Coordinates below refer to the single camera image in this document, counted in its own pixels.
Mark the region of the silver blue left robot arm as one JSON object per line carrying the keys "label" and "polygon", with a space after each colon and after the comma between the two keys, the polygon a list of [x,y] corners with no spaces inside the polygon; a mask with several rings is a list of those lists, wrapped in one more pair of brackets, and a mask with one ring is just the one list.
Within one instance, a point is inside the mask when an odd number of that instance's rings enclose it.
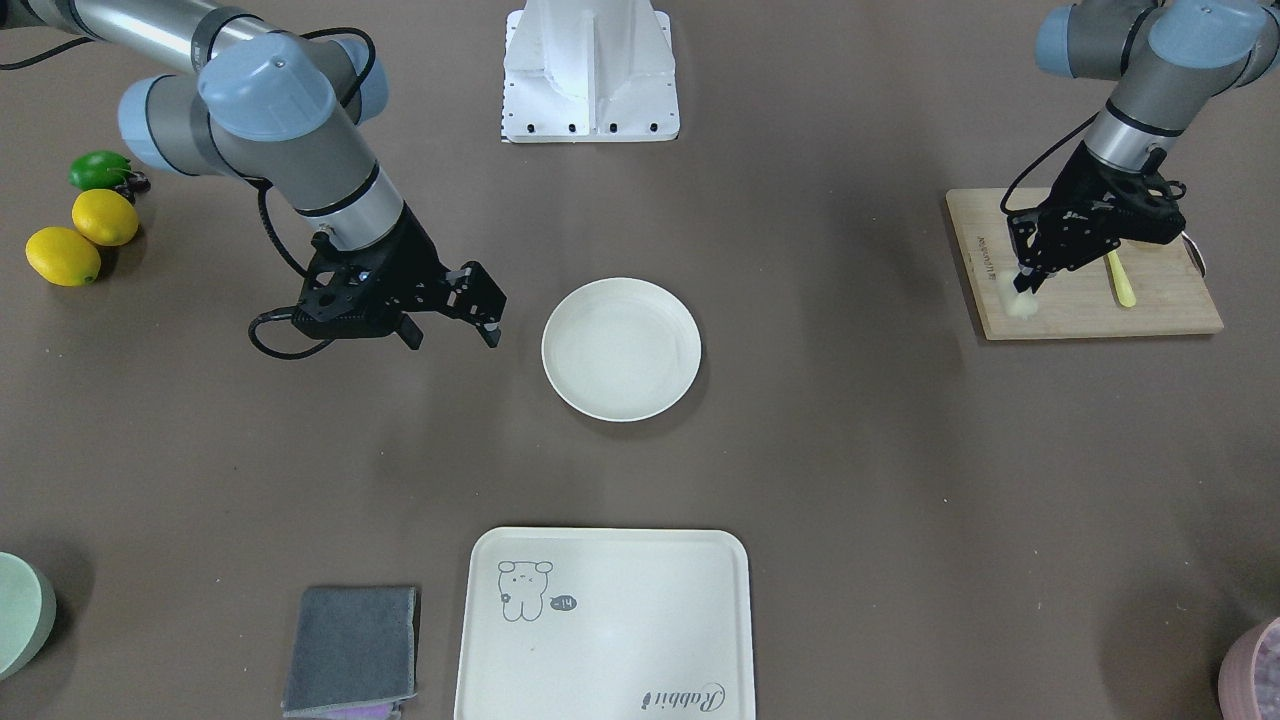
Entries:
{"label": "silver blue left robot arm", "polygon": [[1006,211],[1019,293],[1125,240],[1166,245],[1181,236],[1185,187],[1160,168],[1208,100],[1277,67],[1277,4],[1079,1],[1046,17],[1036,61],[1050,74],[1115,86],[1071,132],[1076,146],[1047,197]]}

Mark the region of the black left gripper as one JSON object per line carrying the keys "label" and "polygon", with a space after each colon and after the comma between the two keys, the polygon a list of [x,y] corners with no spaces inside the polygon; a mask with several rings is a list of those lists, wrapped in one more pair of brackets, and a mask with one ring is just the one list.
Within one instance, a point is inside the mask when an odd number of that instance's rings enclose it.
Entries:
{"label": "black left gripper", "polygon": [[1138,170],[1117,170],[1079,145],[1033,208],[1007,210],[1018,260],[1014,290],[1034,295],[1059,272],[1074,272],[1116,250],[1124,240],[1171,243],[1185,229],[1178,200],[1184,183],[1158,169],[1167,152],[1156,147]]}

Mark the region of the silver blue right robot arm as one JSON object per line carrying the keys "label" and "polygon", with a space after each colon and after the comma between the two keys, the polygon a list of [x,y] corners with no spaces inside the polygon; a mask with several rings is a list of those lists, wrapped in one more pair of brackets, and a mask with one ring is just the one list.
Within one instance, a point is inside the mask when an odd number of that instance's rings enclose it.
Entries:
{"label": "silver blue right robot arm", "polygon": [[506,295],[480,263],[436,247],[358,132],[387,105],[378,51],[361,29],[296,35],[214,1],[5,1],[4,28],[49,27],[132,47],[170,68],[132,85],[116,111],[133,156],[182,176],[278,190],[312,228],[298,300],[259,315],[323,350],[397,334],[422,343],[415,313],[472,325],[495,347]]}

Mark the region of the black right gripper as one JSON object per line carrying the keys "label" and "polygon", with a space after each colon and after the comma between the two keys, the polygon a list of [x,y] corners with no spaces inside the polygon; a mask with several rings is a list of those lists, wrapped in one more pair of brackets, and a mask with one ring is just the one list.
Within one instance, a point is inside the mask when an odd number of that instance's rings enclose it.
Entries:
{"label": "black right gripper", "polygon": [[489,348],[500,342],[507,297],[480,263],[443,265],[416,215],[404,208],[390,232],[366,249],[338,250],[314,233],[292,324],[312,340],[380,338],[397,333],[413,351],[424,333],[410,313],[440,313],[466,322]]}

